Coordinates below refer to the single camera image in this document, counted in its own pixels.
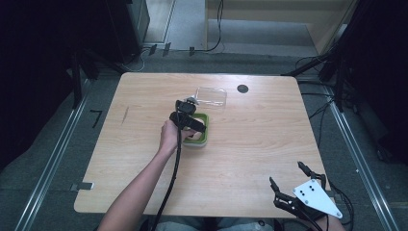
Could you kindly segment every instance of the wooden tabletop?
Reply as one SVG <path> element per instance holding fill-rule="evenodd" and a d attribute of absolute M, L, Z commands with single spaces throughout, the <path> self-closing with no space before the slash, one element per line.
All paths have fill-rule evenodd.
<path fill-rule="evenodd" d="M 247 93 L 237 91 L 246 85 Z M 204 147 L 183 146 L 164 215 L 292 218 L 273 205 L 272 176 L 281 192 L 309 180 L 301 161 L 324 173 L 302 97 L 293 77 L 125 73 L 95 146 L 75 210 L 105 213 L 155 155 L 175 101 L 199 87 L 227 91 L 224 109 L 198 106 L 210 118 Z M 174 167 L 169 160 L 145 210 L 157 214 Z"/>

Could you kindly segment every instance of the table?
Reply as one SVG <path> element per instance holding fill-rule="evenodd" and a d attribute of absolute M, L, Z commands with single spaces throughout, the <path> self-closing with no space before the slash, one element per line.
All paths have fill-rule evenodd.
<path fill-rule="evenodd" d="M 237 91 L 246 85 L 247 93 Z M 302 97 L 293 77 L 226 74 L 125 73 L 117 87 L 75 210 L 105 213 L 157 151 L 161 127 L 177 99 L 198 87 L 224 89 L 224 109 L 197 113 L 210 118 L 204 147 L 183 146 L 177 180 L 164 215 L 293 218 L 273 205 L 272 176 L 281 192 L 309 180 L 303 162 L 324 173 Z M 155 215 L 166 194 L 175 155 L 145 209 Z"/>
<path fill-rule="evenodd" d="M 357 0 L 225 0 L 222 19 L 305 23 L 319 54 L 328 50 Z M 219 0 L 205 2 L 204 47 L 208 20 L 217 19 Z"/>

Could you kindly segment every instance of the human hand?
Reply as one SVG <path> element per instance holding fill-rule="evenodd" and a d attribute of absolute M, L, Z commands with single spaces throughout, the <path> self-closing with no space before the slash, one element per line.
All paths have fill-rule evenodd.
<path fill-rule="evenodd" d="M 196 131 L 183 130 L 181 131 L 181 141 L 186 137 L 194 135 Z M 177 126 L 171 120 L 167 120 L 162 127 L 162 134 L 160 139 L 159 152 L 163 152 L 166 155 L 171 155 L 177 148 Z"/>

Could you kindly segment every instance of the black circle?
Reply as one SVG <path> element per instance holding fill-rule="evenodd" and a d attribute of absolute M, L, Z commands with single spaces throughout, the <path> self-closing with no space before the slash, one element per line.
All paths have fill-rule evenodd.
<path fill-rule="evenodd" d="M 249 88 L 247 85 L 239 85 L 237 86 L 237 90 L 241 93 L 247 93 Z"/>

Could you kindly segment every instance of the plastic container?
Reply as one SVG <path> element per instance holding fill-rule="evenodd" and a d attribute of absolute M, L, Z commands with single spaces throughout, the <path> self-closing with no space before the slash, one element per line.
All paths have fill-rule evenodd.
<path fill-rule="evenodd" d="M 227 100 L 227 91 L 200 87 L 195 93 L 195 99 L 200 108 L 224 109 Z"/>
<path fill-rule="evenodd" d="M 209 132 L 209 118 L 206 114 L 194 114 L 192 115 L 193 118 L 201 118 L 204 121 L 204 125 L 207 126 L 207 129 L 205 130 L 205 132 L 203 134 L 201 134 L 201 137 L 194 141 L 194 140 L 189 140 L 189 139 L 185 139 L 183 141 L 183 145 L 185 146 L 195 146 L 195 147 L 203 147 L 207 144 L 207 138 L 208 138 L 208 132 Z"/>

